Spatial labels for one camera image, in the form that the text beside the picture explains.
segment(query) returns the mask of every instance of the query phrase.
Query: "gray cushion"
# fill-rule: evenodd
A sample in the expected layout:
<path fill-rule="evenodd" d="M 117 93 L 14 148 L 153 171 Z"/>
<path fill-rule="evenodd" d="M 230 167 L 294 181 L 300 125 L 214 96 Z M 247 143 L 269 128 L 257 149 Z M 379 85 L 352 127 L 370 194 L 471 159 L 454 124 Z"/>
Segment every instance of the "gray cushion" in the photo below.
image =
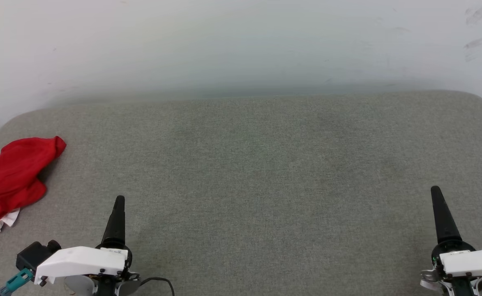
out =
<path fill-rule="evenodd" d="M 0 149 L 55 135 L 47 194 L 0 234 L 0 286 L 36 240 L 95 247 L 119 194 L 132 269 L 178 296 L 437 295 L 419 285 L 433 185 L 482 249 L 482 99 L 464 92 L 77 105 L 11 120 Z"/>

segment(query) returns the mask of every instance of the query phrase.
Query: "white wall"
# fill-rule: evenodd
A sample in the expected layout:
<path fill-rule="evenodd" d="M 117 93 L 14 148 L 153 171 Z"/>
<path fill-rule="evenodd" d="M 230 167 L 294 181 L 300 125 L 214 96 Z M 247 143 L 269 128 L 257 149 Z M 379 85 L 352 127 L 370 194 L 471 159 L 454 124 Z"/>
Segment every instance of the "white wall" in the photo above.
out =
<path fill-rule="evenodd" d="M 436 88 L 482 97 L 482 0 L 0 0 L 0 126 L 81 101 Z"/>

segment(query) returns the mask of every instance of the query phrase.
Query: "gray fabric surface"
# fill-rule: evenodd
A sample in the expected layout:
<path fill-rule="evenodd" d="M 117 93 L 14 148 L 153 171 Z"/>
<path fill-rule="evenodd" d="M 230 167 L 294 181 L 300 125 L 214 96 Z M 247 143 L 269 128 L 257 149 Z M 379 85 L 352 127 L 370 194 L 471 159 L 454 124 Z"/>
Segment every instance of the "gray fabric surface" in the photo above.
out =
<path fill-rule="evenodd" d="M 46 196 L 0 234 L 0 286 L 33 241 L 95 247 L 118 194 L 133 270 L 178 296 L 437 295 L 419 286 L 432 185 L 482 249 L 482 99 L 464 92 L 64 107 L 11 120 L 0 149 L 55 135 Z"/>

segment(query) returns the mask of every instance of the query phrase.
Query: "red cloth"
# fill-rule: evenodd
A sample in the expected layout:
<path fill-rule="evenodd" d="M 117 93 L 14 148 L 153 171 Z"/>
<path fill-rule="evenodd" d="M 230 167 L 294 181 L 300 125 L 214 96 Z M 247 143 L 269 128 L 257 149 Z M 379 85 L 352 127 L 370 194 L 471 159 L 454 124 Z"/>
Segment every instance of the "red cloth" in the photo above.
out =
<path fill-rule="evenodd" d="M 0 219 L 10 211 L 38 201 L 46 191 L 36 178 L 66 148 L 60 137 L 20 139 L 0 153 Z"/>

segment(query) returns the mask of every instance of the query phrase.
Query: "white plastic housing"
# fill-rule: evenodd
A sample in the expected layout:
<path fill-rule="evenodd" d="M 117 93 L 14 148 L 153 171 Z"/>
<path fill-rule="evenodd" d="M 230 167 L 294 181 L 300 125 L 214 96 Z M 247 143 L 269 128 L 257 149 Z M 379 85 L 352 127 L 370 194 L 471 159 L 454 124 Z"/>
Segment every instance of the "white plastic housing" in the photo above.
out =
<path fill-rule="evenodd" d="M 440 254 L 440 260 L 447 274 L 462 277 L 466 272 L 473 276 L 482 276 L 482 250 L 473 252 L 451 252 Z"/>
<path fill-rule="evenodd" d="M 46 281 L 55 283 L 55 278 L 68 277 L 79 274 L 99 274 L 103 268 L 103 274 L 117 275 L 124 269 L 127 251 L 122 253 L 111 249 L 99 250 L 92 247 L 70 247 L 62 249 L 51 255 L 36 268 L 35 284 Z"/>

